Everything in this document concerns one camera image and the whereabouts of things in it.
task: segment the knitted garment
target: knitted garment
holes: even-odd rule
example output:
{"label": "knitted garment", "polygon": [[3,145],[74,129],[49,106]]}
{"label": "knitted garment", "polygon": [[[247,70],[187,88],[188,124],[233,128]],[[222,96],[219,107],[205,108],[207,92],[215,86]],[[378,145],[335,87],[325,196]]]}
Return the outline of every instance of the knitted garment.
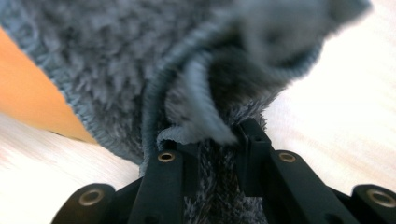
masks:
{"label": "knitted garment", "polygon": [[141,164],[162,141],[197,143],[186,223],[265,223],[234,172],[230,127],[318,59],[363,0],[2,0],[0,22],[99,144]]}

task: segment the black bracket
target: black bracket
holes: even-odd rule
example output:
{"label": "black bracket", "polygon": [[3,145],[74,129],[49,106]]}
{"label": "black bracket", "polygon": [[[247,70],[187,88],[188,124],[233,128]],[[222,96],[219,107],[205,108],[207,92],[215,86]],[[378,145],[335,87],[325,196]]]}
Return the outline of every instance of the black bracket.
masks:
{"label": "black bracket", "polygon": [[[236,172],[247,197],[263,197],[270,224],[395,224],[396,194],[361,185],[352,196],[327,187],[296,153],[274,150],[254,119],[234,130],[239,137]],[[183,223],[183,197],[198,190],[198,147],[167,142],[146,175],[115,191],[92,184],[76,191],[53,224]]]}

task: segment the light floor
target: light floor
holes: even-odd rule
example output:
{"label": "light floor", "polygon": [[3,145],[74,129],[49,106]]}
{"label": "light floor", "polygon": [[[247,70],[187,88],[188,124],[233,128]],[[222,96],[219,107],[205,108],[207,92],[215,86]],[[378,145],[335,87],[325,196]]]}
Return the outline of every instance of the light floor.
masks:
{"label": "light floor", "polygon": [[[345,193],[366,183],[396,191],[396,2],[374,5],[264,113],[275,148],[299,153]],[[137,170],[102,147],[0,114],[0,224],[50,223],[75,190],[95,182],[119,189]]]}

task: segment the orange object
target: orange object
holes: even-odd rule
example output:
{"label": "orange object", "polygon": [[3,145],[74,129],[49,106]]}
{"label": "orange object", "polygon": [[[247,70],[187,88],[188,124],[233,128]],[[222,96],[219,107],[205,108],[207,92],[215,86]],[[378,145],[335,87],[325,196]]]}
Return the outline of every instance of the orange object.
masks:
{"label": "orange object", "polygon": [[2,29],[0,112],[40,129],[95,143],[56,86]]}

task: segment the gray knit fabric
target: gray knit fabric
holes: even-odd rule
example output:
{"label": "gray knit fabric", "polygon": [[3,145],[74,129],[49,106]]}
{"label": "gray knit fabric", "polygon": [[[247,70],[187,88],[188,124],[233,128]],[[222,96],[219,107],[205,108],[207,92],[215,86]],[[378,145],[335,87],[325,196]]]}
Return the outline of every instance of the gray knit fabric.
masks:
{"label": "gray knit fabric", "polygon": [[199,144],[187,223],[265,223],[234,172],[230,127],[258,118],[363,0],[1,0],[0,22],[99,144],[142,164]]}

